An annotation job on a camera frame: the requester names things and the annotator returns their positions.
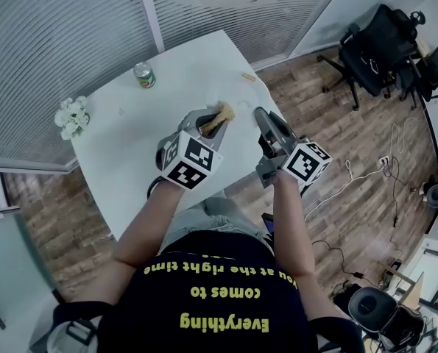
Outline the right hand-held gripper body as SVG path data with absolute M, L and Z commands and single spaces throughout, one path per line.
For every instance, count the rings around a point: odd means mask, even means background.
M 263 156 L 256 166 L 261 184 L 267 188 L 278 170 L 298 181 L 300 189 L 316 182 L 331 164 L 332 157 L 315 142 L 298 143 L 291 153 L 281 149 L 271 157 Z

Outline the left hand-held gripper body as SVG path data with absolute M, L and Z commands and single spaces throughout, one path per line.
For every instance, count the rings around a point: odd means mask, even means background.
M 155 162 L 162 178 L 193 190 L 218 171 L 224 156 L 199 138 L 182 130 L 158 143 Z

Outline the tan fuzzy brush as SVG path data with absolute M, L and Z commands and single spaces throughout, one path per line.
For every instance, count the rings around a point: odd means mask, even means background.
M 212 131 L 219 127 L 221 124 L 231 122 L 235 118 L 233 108 L 225 101 L 220 101 L 216 105 L 216 115 L 208 123 L 203 124 L 199 131 L 202 136 L 206 137 L 212 133 Z

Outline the person's right forearm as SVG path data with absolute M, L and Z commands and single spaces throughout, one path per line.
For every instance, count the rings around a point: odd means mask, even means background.
M 304 221 L 297 180 L 279 170 L 273 180 L 276 263 L 293 279 L 315 275 L 315 256 Z

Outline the person's left forearm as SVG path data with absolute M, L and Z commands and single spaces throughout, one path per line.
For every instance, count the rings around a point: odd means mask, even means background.
M 156 256 L 184 193 L 185 190 L 174 183 L 159 182 L 120 237 L 113 258 L 139 268 Z

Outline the white square table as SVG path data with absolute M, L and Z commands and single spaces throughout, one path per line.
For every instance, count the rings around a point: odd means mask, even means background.
M 277 112 L 266 85 L 223 31 L 196 38 L 153 57 L 156 76 L 143 88 L 132 71 L 107 83 L 87 99 L 90 121 L 72 140 L 77 161 L 94 200 L 115 238 L 120 238 L 146 202 L 146 192 L 159 174 L 158 143 L 173 133 L 192 110 L 206 107 L 214 84 L 252 82 L 265 95 L 266 111 Z M 262 151 L 258 125 L 230 123 L 219 147 L 218 171 L 187 192 L 179 209 L 187 209 L 251 174 Z

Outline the green drink can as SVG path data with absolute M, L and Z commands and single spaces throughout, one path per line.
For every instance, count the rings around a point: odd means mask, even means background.
M 143 88 L 151 88 L 156 82 L 155 73 L 151 65 L 147 62 L 135 64 L 133 73 L 139 85 Z

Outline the person's grey trousers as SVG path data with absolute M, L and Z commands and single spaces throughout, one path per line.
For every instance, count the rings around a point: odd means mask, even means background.
M 246 217 L 237 204 L 225 196 L 224 191 L 212 195 L 173 217 L 158 254 L 163 253 L 168 246 L 192 232 L 221 232 L 229 235 L 250 236 L 274 254 L 273 248 L 266 240 L 268 235 Z

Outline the white flower bouquet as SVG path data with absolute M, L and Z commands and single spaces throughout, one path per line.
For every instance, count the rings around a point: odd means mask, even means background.
M 84 96 L 61 101 L 60 109 L 54 115 L 54 123 L 60 128 L 63 140 L 71 140 L 81 135 L 88 126 L 90 116 L 86 112 L 86 104 L 87 99 Z

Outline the black mesh office chair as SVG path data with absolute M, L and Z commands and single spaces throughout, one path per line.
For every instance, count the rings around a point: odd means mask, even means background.
M 348 303 L 350 317 L 379 341 L 387 353 L 416 347 L 422 338 L 422 314 L 402 305 L 388 293 L 372 287 L 357 290 Z
M 410 15 L 400 9 L 393 10 L 380 4 L 365 28 L 351 24 L 339 41 L 339 60 L 320 54 L 317 61 L 325 61 L 335 68 L 341 78 L 330 87 L 322 87 L 327 93 L 346 82 L 353 96 L 353 110 L 360 108 L 356 86 L 371 96 L 379 96 L 392 83 L 389 74 L 396 65 L 417 53 L 417 27 L 425 24 L 425 15 L 414 11 Z
M 426 57 L 409 57 L 397 75 L 401 88 L 399 99 L 404 101 L 410 94 L 413 110 L 417 107 L 415 95 L 424 102 L 438 99 L 438 94 L 434 93 L 438 88 L 438 47 Z

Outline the person's black printed shirt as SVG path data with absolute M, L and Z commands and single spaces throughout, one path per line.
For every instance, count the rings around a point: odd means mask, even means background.
M 295 280 L 258 240 L 192 232 L 138 269 L 115 305 L 54 311 L 48 353 L 364 353 L 343 317 L 309 320 Z

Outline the light wooden desk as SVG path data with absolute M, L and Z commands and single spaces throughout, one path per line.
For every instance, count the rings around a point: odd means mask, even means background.
M 409 284 L 409 288 L 405 291 L 405 293 L 401 296 L 399 303 L 404 307 L 407 307 L 411 310 L 416 310 L 419 303 L 420 297 L 423 289 L 423 281 L 424 281 L 424 273 L 422 272 L 417 281 L 412 280 L 408 276 L 402 274 L 401 272 L 389 267 L 383 263 L 379 263 L 386 271 L 389 273 L 399 277 L 404 282 Z

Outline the frosted glass door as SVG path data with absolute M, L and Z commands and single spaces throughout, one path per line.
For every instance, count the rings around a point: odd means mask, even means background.
M 54 280 L 21 216 L 0 213 L 0 353 L 27 353 L 40 314 L 56 305 Z

